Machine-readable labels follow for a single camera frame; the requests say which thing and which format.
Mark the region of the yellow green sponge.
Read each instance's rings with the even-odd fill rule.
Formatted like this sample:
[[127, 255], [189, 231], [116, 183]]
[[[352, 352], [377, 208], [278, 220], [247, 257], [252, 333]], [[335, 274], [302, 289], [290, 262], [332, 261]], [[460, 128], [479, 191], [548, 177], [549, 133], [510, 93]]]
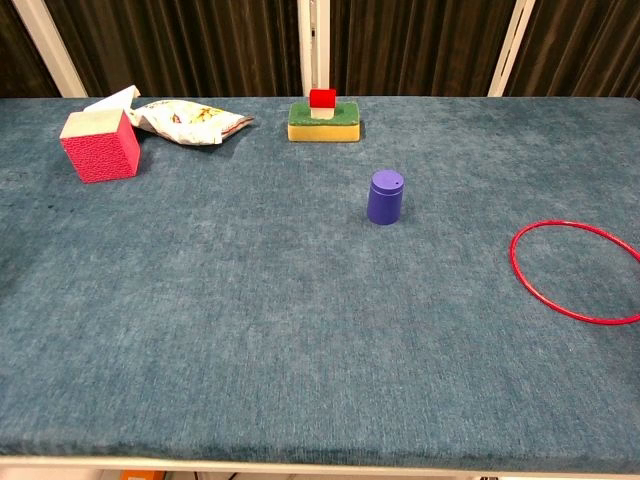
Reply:
[[289, 109], [287, 134], [291, 142], [358, 142], [359, 106], [356, 102], [341, 102], [332, 119], [314, 119], [308, 104], [296, 102]]

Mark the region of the white vertical frame post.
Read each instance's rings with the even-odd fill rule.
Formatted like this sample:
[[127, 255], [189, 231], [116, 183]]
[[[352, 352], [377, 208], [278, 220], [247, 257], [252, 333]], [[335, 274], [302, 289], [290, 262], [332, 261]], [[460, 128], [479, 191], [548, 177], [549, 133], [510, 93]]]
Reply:
[[297, 0], [302, 91], [330, 87], [330, 0]]

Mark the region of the red and white toy block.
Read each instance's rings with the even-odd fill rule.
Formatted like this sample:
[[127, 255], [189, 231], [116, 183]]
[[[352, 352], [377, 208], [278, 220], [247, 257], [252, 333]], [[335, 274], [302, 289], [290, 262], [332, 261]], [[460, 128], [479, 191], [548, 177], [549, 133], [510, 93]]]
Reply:
[[330, 120], [335, 116], [336, 90], [313, 88], [309, 94], [310, 116], [312, 119]]

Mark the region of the white snack bag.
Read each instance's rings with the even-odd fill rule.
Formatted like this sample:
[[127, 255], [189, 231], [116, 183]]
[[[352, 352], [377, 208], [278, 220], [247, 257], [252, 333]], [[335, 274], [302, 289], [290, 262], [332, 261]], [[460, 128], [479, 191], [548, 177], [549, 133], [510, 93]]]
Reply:
[[159, 100], [130, 109], [128, 116], [136, 128], [180, 145], [191, 146], [219, 145], [254, 120], [251, 116], [175, 99]]

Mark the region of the purple plastic cup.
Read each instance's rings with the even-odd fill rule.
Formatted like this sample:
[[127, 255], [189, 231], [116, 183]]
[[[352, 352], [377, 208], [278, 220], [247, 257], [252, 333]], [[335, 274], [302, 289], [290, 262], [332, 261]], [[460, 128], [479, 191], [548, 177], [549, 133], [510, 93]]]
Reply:
[[404, 177], [395, 170], [379, 170], [371, 177], [367, 204], [368, 219], [378, 225], [399, 220], [404, 192]]

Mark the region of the pink tissue box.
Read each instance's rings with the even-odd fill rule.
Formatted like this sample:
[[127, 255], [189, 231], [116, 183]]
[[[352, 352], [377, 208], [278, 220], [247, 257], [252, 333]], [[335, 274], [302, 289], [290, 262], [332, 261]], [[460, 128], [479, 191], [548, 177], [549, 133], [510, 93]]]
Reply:
[[140, 146], [129, 113], [139, 96], [131, 85], [68, 116], [59, 139], [84, 183], [137, 175]]

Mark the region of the dark pleated curtain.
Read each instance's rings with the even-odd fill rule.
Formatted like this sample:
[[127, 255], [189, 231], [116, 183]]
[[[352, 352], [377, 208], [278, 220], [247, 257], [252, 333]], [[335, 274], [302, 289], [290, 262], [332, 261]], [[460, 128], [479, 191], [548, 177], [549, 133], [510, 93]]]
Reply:
[[[44, 0], [88, 97], [303, 94], [297, 0]], [[342, 95], [487, 96], [516, 0], [330, 0]], [[640, 0], [536, 0], [503, 96], [640, 100]], [[0, 0], [0, 98], [62, 97]]]

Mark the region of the white slanted frame bar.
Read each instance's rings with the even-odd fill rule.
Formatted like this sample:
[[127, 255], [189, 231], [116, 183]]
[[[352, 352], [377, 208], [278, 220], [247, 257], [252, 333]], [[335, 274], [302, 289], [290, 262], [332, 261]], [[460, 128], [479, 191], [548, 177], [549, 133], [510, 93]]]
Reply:
[[44, 0], [11, 0], [56, 87], [64, 98], [87, 91]]
[[516, 0], [488, 89], [488, 97], [504, 95], [536, 0]]

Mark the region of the blue table cloth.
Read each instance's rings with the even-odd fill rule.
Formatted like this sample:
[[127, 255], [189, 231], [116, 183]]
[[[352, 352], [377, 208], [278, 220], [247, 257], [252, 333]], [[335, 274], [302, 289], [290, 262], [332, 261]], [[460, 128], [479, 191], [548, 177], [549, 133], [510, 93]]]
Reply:
[[82, 101], [0, 100], [0, 462], [640, 474], [640, 322], [508, 258], [640, 313], [640, 101], [365, 97], [351, 144], [290, 142], [290, 104], [85, 184]]

